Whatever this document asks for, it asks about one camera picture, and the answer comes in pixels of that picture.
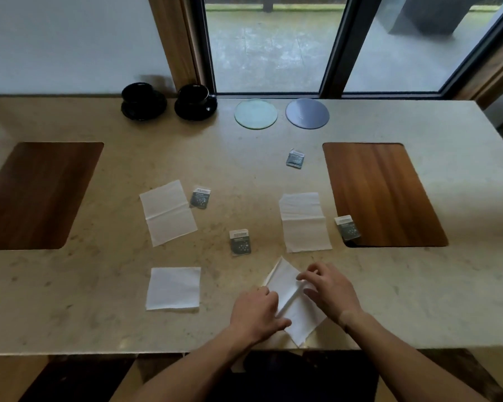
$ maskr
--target table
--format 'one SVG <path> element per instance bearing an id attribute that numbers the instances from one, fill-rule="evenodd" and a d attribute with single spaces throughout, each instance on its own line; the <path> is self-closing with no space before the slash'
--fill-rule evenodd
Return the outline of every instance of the table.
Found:
<path id="1" fill-rule="evenodd" d="M 114 98 L 0 98 L 0 129 L 19 141 L 103 141 L 69 239 L 60 250 L 0 251 L 0 354 L 190 351 L 228 324 L 238 293 L 261 284 L 284 256 L 303 270 L 334 262 L 363 307 L 419 348 L 503 345 L 503 140 L 473 102 L 325 100 L 331 120 L 302 130 L 284 117 L 252 131 L 233 118 L 241 100 L 221 99 L 215 117 L 178 118 L 171 107 L 137 124 Z M 401 142 L 450 245 L 347 248 L 322 143 Z M 306 154 L 301 170 L 288 151 Z M 193 209 L 198 231 L 151 246 L 139 194 L 180 179 L 212 189 Z M 287 254 L 278 201 L 318 192 L 331 251 Z M 228 232 L 247 228 L 253 253 L 233 257 Z M 150 268 L 201 266 L 197 312 L 146 311 Z M 266 348 L 294 348 L 279 333 Z M 355 348 L 326 321 L 305 347 Z"/>

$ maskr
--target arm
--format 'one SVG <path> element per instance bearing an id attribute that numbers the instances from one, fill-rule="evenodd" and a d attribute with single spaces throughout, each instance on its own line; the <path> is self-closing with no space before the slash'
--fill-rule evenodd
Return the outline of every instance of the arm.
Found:
<path id="1" fill-rule="evenodd" d="M 142 386 L 133 402 L 203 400 L 218 376 L 241 354 L 291 325 L 276 318 L 278 294 L 252 288 L 236 300 L 231 322 L 214 339 L 169 366 Z"/>
<path id="2" fill-rule="evenodd" d="M 354 287 L 333 264 L 311 264 L 296 279 L 315 285 L 316 291 L 305 289 L 305 294 L 355 340 L 397 400 L 487 402 L 365 313 Z"/>

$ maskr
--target white napkin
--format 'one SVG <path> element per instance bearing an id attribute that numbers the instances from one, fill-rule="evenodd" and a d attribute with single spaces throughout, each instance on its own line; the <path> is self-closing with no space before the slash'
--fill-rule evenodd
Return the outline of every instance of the white napkin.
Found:
<path id="1" fill-rule="evenodd" d="M 151 268 L 147 310 L 200 306 L 201 268 Z"/>
<path id="2" fill-rule="evenodd" d="M 318 193 L 283 195 L 279 210 L 287 252 L 331 250 Z"/>
<path id="3" fill-rule="evenodd" d="M 197 231 L 181 181 L 142 193 L 140 200 L 153 247 Z"/>
<path id="4" fill-rule="evenodd" d="M 298 270 L 281 257 L 264 285 L 278 293 L 277 317 L 286 317 L 292 321 L 292 325 L 285 331 L 296 346 L 300 347 L 311 332 L 326 319 L 326 315 L 302 291 L 304 288 L 315 287 L 310 283 L 296 281 L 298 274 Z"/>

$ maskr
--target small packet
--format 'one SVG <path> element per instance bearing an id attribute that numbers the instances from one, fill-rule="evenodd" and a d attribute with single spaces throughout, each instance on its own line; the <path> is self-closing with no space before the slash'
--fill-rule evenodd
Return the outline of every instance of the small packet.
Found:
<path id="1" fill-rule="evenodd" d="M 194 191 L 192 192 L 192 197 L 190 198 L 190 207 L 197 207 L 198 209 L 206 209 L 210 196 L 211 196 L 210 189 L 205 188 L 194 189 Z"/>
<path id="2" fill-rule="evenodd" d="M 304 156 L 305 155 L 302 152 L 291 149 L 288 153 L 287 162 L 285 162 L 285 164 L 293 168 L 302 169 Z"/>
<path id="3" fill-rule="evenodd" d="M 341 232 L 344 241 L 350 241 L 354 238 L 361 237 L 361 234 L 355 226 L 354 220 L 352 220 L 352 216 L 335 217 L 335 224 L 337 224 L 337 228 Z"/>
<path id="4" fill-rule="evenodd" d="M 248 230 L 233 230 L 229 232 L 231 252 L 233 255 L 245 255 L 252 252 Z"/>

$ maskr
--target wooden board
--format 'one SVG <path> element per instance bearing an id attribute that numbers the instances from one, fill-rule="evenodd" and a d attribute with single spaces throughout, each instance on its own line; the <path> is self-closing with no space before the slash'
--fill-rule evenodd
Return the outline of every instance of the wooden board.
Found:
<path id="1" fill-rule="evenodd" d="M 400 143 L 322 146 L 338 216 L 350 214 L 370 247 L 449 244 L 408 153 Z"/>
<path id="2" fill-rule="evenodd" d="M 0 170 L 0 250 L 58 249 L 102 142 L 20 142 Z"/>

